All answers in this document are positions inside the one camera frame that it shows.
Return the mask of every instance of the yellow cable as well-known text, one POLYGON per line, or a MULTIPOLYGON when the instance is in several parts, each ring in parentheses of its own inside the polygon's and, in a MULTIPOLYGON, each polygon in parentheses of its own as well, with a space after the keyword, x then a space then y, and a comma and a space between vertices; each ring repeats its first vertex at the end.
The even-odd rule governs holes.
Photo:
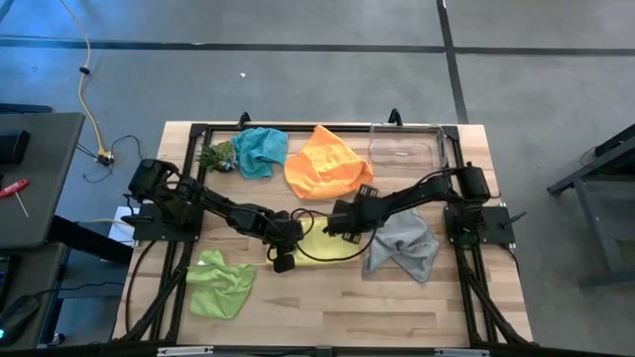
MULTIPOLYGON (((68 5, 66 5, 65 1, 64 0, 60 0, 60 2, 66 8, 68 13, 72 17, 72 20, 75 21, 75 24, 77 25, 77 28, 83 34, 83 39, 86 41, 86 48, 88 49, 88 56, 86 57, 86 63, 84 64, 84 67, 86 69, 88 69, 88 66, 90 65, 90 41, 88 40, 88 34, 83 29, 83 26, 81 26, 81 23, 79 22, 79 20, 75 17, 75 14, 73 14, 72 11, 70 10, 70 8, 68 7, 68 5)), ((95 131, 95 137, 97 138, 97 144, 99 145, 98 154, 102 155, 102 156, 104 156, 106 158, 110 158, 112 156, 112 153, 106 151, 106 149, 104 148, 103 143, 101 142, 101 133, 99 132, 99 128, 97 127, 97 121, 95 120, 94 115, 92 115, 92 112, 88 108, 88 105, 83 100, 83 81, 84 81, 85 77, 86 77, 86 74, 82 72, 81 73, 81 78, 79 79, 79 87, 77 88, 77 97, 79 98, 79 102, 81 103, 81 106, 83 107, 83 110, 86 112, 86 114, 88 115, 88 118, 90 118, 90 121, 92 122, 92 128, 95 131)))
POLYGON ((101 223, 101 222, 109 222, 109 223, 115 223, 115 224, 124 224, 124 225, 132 227, 132 225, 130 225, 129 223, 126 223, 124 221, 121 221, 121 220, 118 220, 118 219, 109 219, 109 218, 93 219, 93 220, 86 221, 84 223, 101 223))

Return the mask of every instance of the yellow cloth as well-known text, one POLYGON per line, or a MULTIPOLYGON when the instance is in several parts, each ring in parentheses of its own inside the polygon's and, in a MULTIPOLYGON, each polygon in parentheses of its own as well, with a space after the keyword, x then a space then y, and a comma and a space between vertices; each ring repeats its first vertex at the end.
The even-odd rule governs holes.
MULTIPOLYGON (((303 231, 307 231, 311 227, 311 220, 309 218, 301 218, 303 231)), ((330 258, 344 258, 351 256, 359 250, 359 246, 346 242, 341 239, 340 235, 329 236, 327 233, 323 233, 322 230, 326 226, 326 217, 316 217, 316 223, 309 234, 305 236, 303 240, 298 242, 300 247, 316 258, 330 259, 330 258)), ((296 266, 311 266, 322 264, 337 264, 341 262, 318 262, 306 255, 304 255, 298 249, 294 250, 291 255, 296 260, 296 266)), ((276 251, 271 252, 271 259, 276 258, 276 251)))
POLYGON ((373 170, 337 136, 317 125, 302 151, 285 163, 285 177, 299 198, 329 199, 373 180, 373 170))

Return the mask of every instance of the teal cloth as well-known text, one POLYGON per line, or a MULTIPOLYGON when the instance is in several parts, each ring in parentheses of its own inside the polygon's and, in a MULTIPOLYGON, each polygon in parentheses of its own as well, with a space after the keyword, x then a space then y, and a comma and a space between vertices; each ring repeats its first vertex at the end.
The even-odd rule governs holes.
POLYGON ((197 266, 188 267, 186 282, 194 285, 190 311, 221 319, 236 317, 247 301, 256 278, 251 264, 226 266, 218 250, 202 251, 197 266))
POLYGON ((276 129, 247 129, 231 138, 240 172, 246 179, 270 178, 273 163, 285 165, 289 138, 276 129))

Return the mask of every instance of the wooden table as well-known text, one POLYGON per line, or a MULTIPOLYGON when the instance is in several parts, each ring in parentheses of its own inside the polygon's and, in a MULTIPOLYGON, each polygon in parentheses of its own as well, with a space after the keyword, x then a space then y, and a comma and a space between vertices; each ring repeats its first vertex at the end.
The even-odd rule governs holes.
MULTIPOLYGON (((183 164, 190 125, 191 122, 166 123, 158 159, 173 162, 178 166, 183 164)), ((492 195, 497 195, 498 185, 484 127, 460 125, 458 129, 465 161, 472 161, 475 166, 484 169, 492 195)), ((212 142, 229 140, 235 134, 214 132, 212 142)), ((310 134, 289 134, 289 156, 297 154, 305 146, 310 134)), ((368 157, 368 134, 338 135, 357 155, 362 158, 368 157)), ((399 140, 410 140, 402 136, 408 134, 391 135, 400 135, 399 140)), ((194 163, 192 173, 195 174, 196 170, 194 163)), ((380 195, 412 185, 429 172, 388 169, 381 166, 374 166, 373 170, 375 179, 372 185, 380 189, 380 195)), ((324 212, 331 211, 332 201, 298 199, 285 181, 283 168, 274 165, 274 171, 273 178, 259 180, 247 180, 238 172, 214 173, 207 175, 205 184, 235 202, 253 202, 274 210, 291 211, 298 207, 306 207, 324 212)), ((496 199, 488 202, 498 203, 496 199)), ((367 347, 468 346, 456 261, 453 249, 445 237, 442 215, 444 206, 442 202, 419 206, 420 212, 441 243, 431 278, 424 284, 414 282, 392 261, 364 279, 361 277, 361 260, 326 267, 300 267, 279 275, 266 264, 266 247, 260 240, 242 236, 227 227, 220 217, 206 213, 200 240, 194 246, 191 260, 196 262, 202 250, 219 249, 227 264, 254 264, 258 267, 258 273, 251 296, 233 320, 216 320, 190 313, 191 288, 188 287, 179 343, 367 347)), ((135 249, 130 271, 145 244, 135 249)), ((140 266, 130 301, 133 324, 157 293, 166 248, 167 243, 158 242, 140 266)), ((514 261, 508 252, 497 246, 483 246, 482 254, 493 300, 517 331, 531 340, 514 261)), ((122 300, 120 303, 114 337, 121 336, 125 331, 124 302, 125 300, 122 300)), ((166 303, 162 336, 168 329, 172 306, 173 300, 169 299, 166 303)), ((475 304, 475 309, 479 331, 484 337, 485 329, 479 303, 475 304)))

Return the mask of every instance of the orange cloth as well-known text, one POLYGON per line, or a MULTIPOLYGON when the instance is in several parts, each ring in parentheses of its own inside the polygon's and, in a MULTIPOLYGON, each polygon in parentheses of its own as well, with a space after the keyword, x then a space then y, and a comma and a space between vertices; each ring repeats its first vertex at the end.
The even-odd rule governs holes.
POLYGON ((285 162, 285 177, 299 198, 328 199, 373 180, 373 169, 337 136, 317 125, 302 151, 285 162))

